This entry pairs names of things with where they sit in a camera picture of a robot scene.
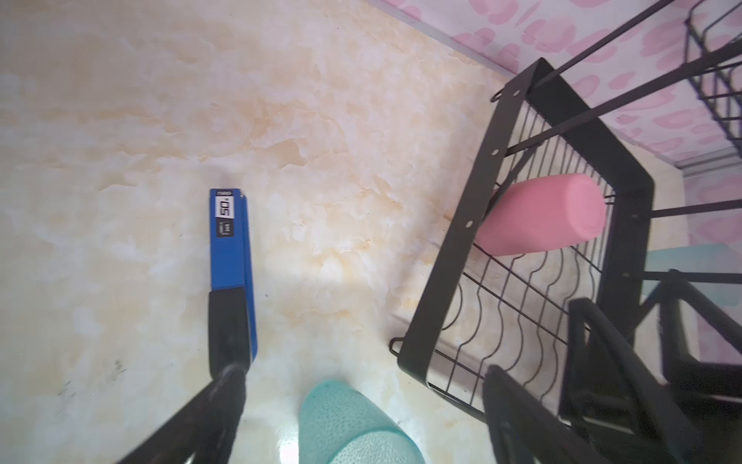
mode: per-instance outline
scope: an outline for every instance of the pink floral wall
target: pink floral wall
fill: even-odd
[[[742,198],[742,166],[690,177],[686,179],[685,187],[689,205],[737,200]],[[742,209],[690,215],[688,229],[691,246],[725,244],[726,259],[736,263],[733,272],[742,272]],[[733,306],[730,304],[722,308],[742,324],[742,286],[725,287],[725,291],[735,293],[735,298],[732,298]],[[742,356],[700,317],[698,340],[702,361],[742,364]]]
[[[514,73],[539,57],[554,67],[647,8],[649,0],[385,0]],[[676,0],[564,74],[590,105],[636,87],[683,61],[683,21],[697,0]],[[701,27],[733,6],[708,0]],[[742,32],[742,7],[712,28],[711,49]],[[733,76],[742,85],[742,67]],[[609,126],[672,161],[729,147],[687,82],[679,82],[603,117]]]

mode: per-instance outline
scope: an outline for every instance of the plastic cup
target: plastic cup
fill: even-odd
[[[368,398],[322,382],[299,413],[299,464],[424,464],[417,445]]]
[[[585,174],[514,183],[476,233],[492,256],[545,252],[592,240],[605,227],[605,200]]]

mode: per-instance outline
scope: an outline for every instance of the beige marble surface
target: beige marble surface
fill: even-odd
[[[428,462],[492,461],[387,343],[502,78],[362,1],[3,1],[0,34],[4,463],[112,462],[208,382],[220,186],[249,198],[260,339],[232,462],[295,463],[328,378]]]

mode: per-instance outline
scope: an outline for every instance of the turquoise cup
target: turquoise cup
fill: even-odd
[[[299,464],[424,464],[417,445],[368,398],[328,380],[299,413]]]

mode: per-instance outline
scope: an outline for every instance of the dish rack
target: dish rack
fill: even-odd
[[[404,337],[389,343],[404,372],[486,422],[483,384],[487,369],[498,365],[556,414],[568,302],[594,301],[631,342],[651,309],[640,304],[643,281],[668,276],[644,270],[651,219],[742,207],[742,200],[735,200],[653,211],[652,179],[599,118],[687,79],[699,94],[706,92],[701,98],[740,149],[742,114],[725,109],[727,116],[719,117],[720,108],[740,103],[740,92],[718,83],[732,86],[729,73],[742,63],[734,60],[742,54],[742,41],[736,36],[714,50],[706,46],[708,34],[698,32],[693,16],[705,1],[690,10],[686,21],[686,62],[595,108],[582,101],[562,73],[671,1],[658,1],[557,69],[537,60],[492,98],[492,119],[410,326]],[[712,25],[741,5],[725,8]],[[716,84],[699,83],[709,79]],[[493,257],[474,243],[479,224],[512,183],[567,173],[586,174],[602,189],[607,218],[601,236],[564,249],[508,257]],[[742,284],[740,275],[685,276]],[[591,354],[581,374],[592,391],[621,394],[615,369],[599,353]]]

